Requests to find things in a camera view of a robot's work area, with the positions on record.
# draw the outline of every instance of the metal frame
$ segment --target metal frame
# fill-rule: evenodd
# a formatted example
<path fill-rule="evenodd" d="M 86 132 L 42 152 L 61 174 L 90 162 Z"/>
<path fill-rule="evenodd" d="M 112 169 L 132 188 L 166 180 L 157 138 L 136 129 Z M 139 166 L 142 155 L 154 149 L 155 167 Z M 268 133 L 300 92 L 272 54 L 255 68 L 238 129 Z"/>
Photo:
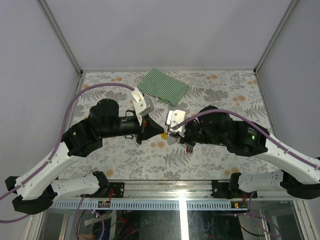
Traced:
<path fill-rule="evenodd" d="M 67 226 L 68 226 L 68 221 L 69 221 L 69 215 L 65 214 L 63 216 L 63 220 L 62 220 L 62 226 L 61 226 L 61 230 L 60 230 L 59 240 L 64 240 L 65 239 Z"/>
<path fill-rule="evenodd" d="M 76 85 L 76 88 L 74 89 L 73 96 L 78 93 L 83 85 L 83 76 L 87 72 L 114 72 L 115 69 L 87 69 L 83 72 L 81 66 L 79 65 L 77 59 L 75 58 L 75 55 L 71 51 L 68 42 L 66 41 L 57 21 L 55 20 L 48 4 L 46 3 L 46 0 L 37 0 L 39 3 L 40 8 L 42 9 L 43 13 L 45 14 L 49 24 L 52 27 L 52 30 L 54 31 L 56 37 L 61 43 L 62 48 L 64 49 L 67 57 L 69 58 L 72 66 L 74 67 L 75 71 L 79 74 L 79 80 Z M 261 85 L 261 81 L 259 79 L 259 71 L 261 67 L 263 66 L 265 60 L 267 59 L 272 47 L 274 46 L 277 38 L 280 35 L 280 32 L 282 31 L 285 23 L 289 19 L 290 15 L 294 11 L 295 7 L 299 3 L 299 0 L 292 0 L 290 5 L 288 6 L 287 10 L 285 11 L 284 16 L 282 17 L 279 25 L 277 26 L 274 34 L 272 35 L 272 38 L 270 39 L 266 49 L 264 50 L 259 62 L 257 63 L 256 67 L 254 68 L 254 72 L 257 78 L 259 90 L 262 96 L 263 103 L 266 107 L 267 115 L 269 118 L 269 122 L 271 123 L 271 127 L 273 130 L 273 133 L 275 136 L 277 136 L 277 130 L 272 118 L 272 115 L 270 113 L 269 105 L 266 101 L 266 96 L 263 90 L 263 86 Z M 224 68 L 210 68 L 210 69 L 187 69 L 190 70 L 230 70 L 230 69 L 224 69 Z M 124 69 L 118 69 L 119 72 L 124 72 Z M 132 72 L 137 71 L 137 69 L 127 69 L 126 72 Z M 73 121 L 73 116 L 75 113 L 77 101 L 74 103 L 69 116 L 67 120 L 66 128 L 69 128 Z M 129 201 L 129 202 L 137 202 L 142 199 L 150 200 L 159 200 L 162 201 L 169 201 L 173 200 L 176 201 L 179 196 L 184 196 L 185 198 L 193 201 L 201 201 L 206 203 L 212 203 L 212 202 L 219 202 L 221 199 L 212 199 L 210 198 L 210 191 L 211 189 L 211 181 L 146 181 L 146 180 L 140 180 L 140 181 L 122 181 L 126 183 L 125 188 L 125 194 L 124 194 L 124 200 L 122 201 Z M 191 187 L 189 189 L 186 189 L 185 186 L 190 185 Z M 254 199 L 254 201 L 293 201 L 294 209 L 295 209 L 295 215 L 298 219 L 299 227 L 301 228 L 301 232 L 303 233 L 303 236 L 306 240 L 308 239 L 319 239 L 318 233 L 314 231 L 315 225 L 313 221 L 309 218 L 309 209 L 308 206 L 303 201 L 297 201 L 296 198 L 288 195 L 286 192 L 271 192 L 271 191 L 260 191 L 258 192 L 258 198 Z M 72 201 L 79 202 L 80 198 L 75 198 Z M 45 221 L 45 215 L 46 212 L 39 213 L 37 215 L 32 216 L 29 222 L 28 230 L 25 235 L 25 240 L 35 240 L 38 239 L 40 236 L 40 231 L 42 228 L 42 225 Z M 64 216 L 63 218 L 64 224 L 62 226 L 63 229 L 61 229 L 60 237 L 64 236 L 66 234 L 66 228 L 68 223 L 68 215 Z"/>
<path fill-rule="evenodd" d="M 52 27 L 52 30 L 53 30 L 55 36 L 58 38 L 59 42 L 61 43 L 61 46 L 62 46 L 65 54 L 69 58 L 74 70 L 78 73 L 78 75 L 81 75 L 83 72 L 81 69 L 81 66 L 79 65 L 75 55 L 71 51 L 69 44 L 66 41 L 63 33 L 61 32 L 60 27 L 59 27 L 54 15 L 52 14 L 46 0 L 37 0 L 37 2 L 39 4 L 40 8 L 42 9 L 45 17 L 47 18 L 50 26 Z"/>
<path fill-rule="evenodd" d="M 257 65 L 254 68 L 254 72 L 258 73 L 262 67 L 262 65 L 264 64 L 265 60 L 267 59 L 272 47 L 274 46 L 275 42 L 277 41 L 282 29 L 284 28 L 287 20 L 289 19 L 289 17 L 291 16 L 292 12 L 295 10 L 297 4 L 299 3 L 300 0 L 292 0 L 288 6 L 288 8 L 286 9 L 282 19 L 280 20 L 280 23 L 278 24 L 278 26 L 276 27 L 269 43 L 267 44 L 260 60 L 258 61 Z"/>
<path fill-rule="evenodd" d="M 260 216 L 262 216 L 264 218 L 266 217 L 263 211 L 259 210 L 259 211 L 256 211 L 256 212 L 258 213 L 258 215 L 260 215 Z M 266 220 L 264 220 L 262 218 L 257 218 L 257 221 L 262 225 L 262 227 L 264 229 L 268 229 L 268 224 L 267 224 Z M 270 235 L 268 235 L 266 232 L 264 232 L 260 227 L 258 227 L 258 231 L 259 231 L 260 235 L 264 236 L 264 238 L 260 237 L 260 239 L 265 239 L 265 240 L 270 240 L 271 239 Z"/>
<path fill-rule="evenodd" d="M 223 68 L 223 67 L 210 67 L 210 68 L 192 68 L 192 67 L 157 67 L 159 71 L 162 72 L 170 72 L 170 71 L 252 71 L 252 67 L 232 67 L 232 68 Z M 120 73 L 132 73 L 132 72 L 146 72 L 150 71 L 150 67 L 146 68 L 91 68 L 91 69 L 83 69 L 83 73 L 112 73 L 112 72 L 120 72 Z"/>
<path fill-rule="evenodd" d="M 113 199 L 111 204 L 99 204 L 99 200 L 84 199 L 80 210 L 159 210 L 159 211 L 173 211 L 180 209 L 180 200 L 122 200 Z M 51 208 L 61 210 L 76 210 L 80 201 L 62 200 L 51 206 Z M 187 200 L 187 210 L 203 210 L 203 211 L 247 211 L 247 208 L 232 208 L 230 200 Z"/>

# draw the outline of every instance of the glass panel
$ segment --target glass panel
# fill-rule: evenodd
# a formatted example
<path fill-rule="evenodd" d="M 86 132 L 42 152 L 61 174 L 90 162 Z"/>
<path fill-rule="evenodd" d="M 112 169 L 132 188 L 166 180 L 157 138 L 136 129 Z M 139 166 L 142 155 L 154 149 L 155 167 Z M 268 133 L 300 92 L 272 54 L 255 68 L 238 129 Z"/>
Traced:
<path fill-rule="evenodd" d="M 226 216 L 230 212 L 213 210 L 186 210 L 182 202 L 180 210 L 98 210 L 104 219 L 103 240 L 302 240 L 293 206 L 289 201 L 253 201 L 257 215 L 275 223 L 282 232 L 281 238 L 266 236 L 251 216 Z M 42 229 L 41 239 L 62 240 L 59 234 L 64 214 L 69 221 L 65 240 L 74 240 L 73 218 L 75 210 L 49 209 Z M 276 229 L 259 220 L 277 235 Z M 79 240 L 98 240 L 102 234 L 102 222 L 91 210 L 81 210 L 76 229 Z"/>

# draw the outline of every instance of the white wall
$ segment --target white wall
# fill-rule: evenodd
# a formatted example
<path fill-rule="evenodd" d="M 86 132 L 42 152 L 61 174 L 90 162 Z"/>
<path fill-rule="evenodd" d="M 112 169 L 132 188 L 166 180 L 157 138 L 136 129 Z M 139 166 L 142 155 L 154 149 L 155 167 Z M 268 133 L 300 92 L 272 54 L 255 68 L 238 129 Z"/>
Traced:
<path fill-rule="evenodd" d="M 54 147 L 77 74 L 35 0 L 0 7 L 0 195 L 5 179 L 31 169 Z M 22 213 L 9 196 L 0 219 Z M 0 224 L 0 239 L 20 240 L 29 220 Z"/>
<path fill-rule="evenodd" d="M 319 0 L 299 2 L 259 73 L 279 138 L 312 157 L 320 157 L 319 12 Z M 309 202 L 320 234 L 319 204 Z"/>
<path fill-rule="evenodd" d="M 47 0 L 83 69 L 251 68 L 291 0 Z"/>

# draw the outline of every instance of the green striped cloth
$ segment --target green striped cloth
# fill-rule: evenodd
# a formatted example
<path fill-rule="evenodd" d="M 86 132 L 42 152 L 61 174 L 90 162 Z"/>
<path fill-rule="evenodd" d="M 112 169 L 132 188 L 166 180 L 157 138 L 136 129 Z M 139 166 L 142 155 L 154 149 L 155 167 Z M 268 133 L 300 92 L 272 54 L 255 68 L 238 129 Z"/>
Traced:
<path fill-rule="evenodd" d="M 189 88 L 190 86 L 184 82 L 165 75 L 155 68 L 138 85 L 141 92 L 156 97 L 158 101 L 174 107 Z"/>

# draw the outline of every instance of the patterned table surface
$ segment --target patterned table surface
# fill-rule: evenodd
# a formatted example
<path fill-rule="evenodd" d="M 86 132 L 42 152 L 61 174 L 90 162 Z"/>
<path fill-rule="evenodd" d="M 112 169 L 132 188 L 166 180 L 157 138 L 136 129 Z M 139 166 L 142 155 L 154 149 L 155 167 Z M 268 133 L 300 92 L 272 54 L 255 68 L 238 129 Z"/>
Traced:
<path fill-rule="evenodd" d="M 101 83 L 123 83 L 136 87 L 147 72 L 87 72 L 82 88 Z M 189 84 L 191 88 L 176 107 L 152 98 L 153 120 L 165 128 L 169 110 L 180 109 L 188 116 L 204 107 L 234 111 L 270 129 L 264 103 L 252 71 L 170 71 L 166 74 Z M 72 124 L 88 117 L 89 109 L 104 98 L 119 103 L 119 116 L 132 110 L 130 92 L 125 88 L 101 87 L 89 90 L 78 100 Z M 103 147 L 82 162 L 68 168 L 60 179 L 80 178 L 90 171 L 103 171 L 114 180 L 212 180 L 228 179 L 233 172 L 264 173 L 277 169 L 253 157 L 235 156 L 221 146 L 196 144 L 192 154 L 168 137 L 155 136 L 142 145 L 135 139 L 112 137 L 103 140 Z"/>

